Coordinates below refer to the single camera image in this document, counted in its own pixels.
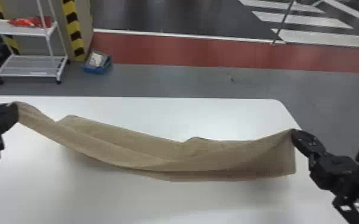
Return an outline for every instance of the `red floor stripe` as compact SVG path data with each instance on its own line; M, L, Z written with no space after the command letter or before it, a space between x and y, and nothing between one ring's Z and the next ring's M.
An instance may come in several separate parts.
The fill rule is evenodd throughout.
M115 64L244 67L359 73L359 48L95 33Z

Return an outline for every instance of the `cloth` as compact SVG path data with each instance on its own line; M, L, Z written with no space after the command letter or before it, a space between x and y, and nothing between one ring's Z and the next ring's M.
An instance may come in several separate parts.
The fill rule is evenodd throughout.
M194 137L177 142L73 115L55 122L29 104L16 104L21 124L67 148L138 175L203 181L251 180L295 173L290 130L254 141Z

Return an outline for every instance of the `white floor marking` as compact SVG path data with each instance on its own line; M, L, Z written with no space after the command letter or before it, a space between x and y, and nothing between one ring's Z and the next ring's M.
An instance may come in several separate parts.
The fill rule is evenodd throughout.
M323 0L325 3L335 7L335 8L338 8L350 15L353 15L354 17L356 18L359 18L359 11L357 10L354 10L353 8L351 7L348 7L340 2L337 2L337 1L334 1L334 0Z
M280 10L288 9L289 3L282 2L268 2L268 1L260 1L260 0L239 0L242 4L252 7L262 7L262 8L276 8ZM302 5L298 3L294 3L292 10L295 11L305 11L312 13L324 13L322 10L315 8L310 5Z
M359 47L359 36L357 35L281 30L280 37L287 43Z
M219 41L239 41L239 42L258 42L258 43L271 43L271 39L255 39L255 38L227 38L223 36L205 36L205 35L187 35L177 33L159 33L159 32L141 32L129 30L109 30L109 29L94 29L95 33L115 33L124 35L141 35L141 36L164 36L167 38L192 38L192 39L208 39Z
M260 20L281 23L284 14L280 13L265 13L260 11L252 11ZM286 23L311 25L311 26L326 26L353 29L350 25L337 20L336 18L304 16L304 15L288 15Z

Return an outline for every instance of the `gray floor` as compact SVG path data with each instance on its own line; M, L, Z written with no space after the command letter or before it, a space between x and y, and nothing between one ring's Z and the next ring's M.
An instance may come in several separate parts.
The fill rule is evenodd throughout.
M92 75L74 63L62 85L51 79L6 79L0 95L274 98L330 152L355 156L359 148L359 74L115 65L108 74Z

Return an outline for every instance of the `pole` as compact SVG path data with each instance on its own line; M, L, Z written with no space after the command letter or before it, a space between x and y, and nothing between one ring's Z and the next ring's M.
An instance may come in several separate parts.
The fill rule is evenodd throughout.
M274 37L274 40L273 42L271 43L272 45L275 45L276 44L276 41L280 35L280 32L282 29L284 29L284 26L285 26L285 20L287 19L288 15L291 13L291 9L292 9L292 6L293 6L293 3L295 2L295 0L291 0L291 2L289 3L289 6L288 6L288 9L287 9L287 12L285 13L284 17L283 17L283 21L281 22L281 25L280 25L280 28L277 30L277 33L276 33L276 36Z

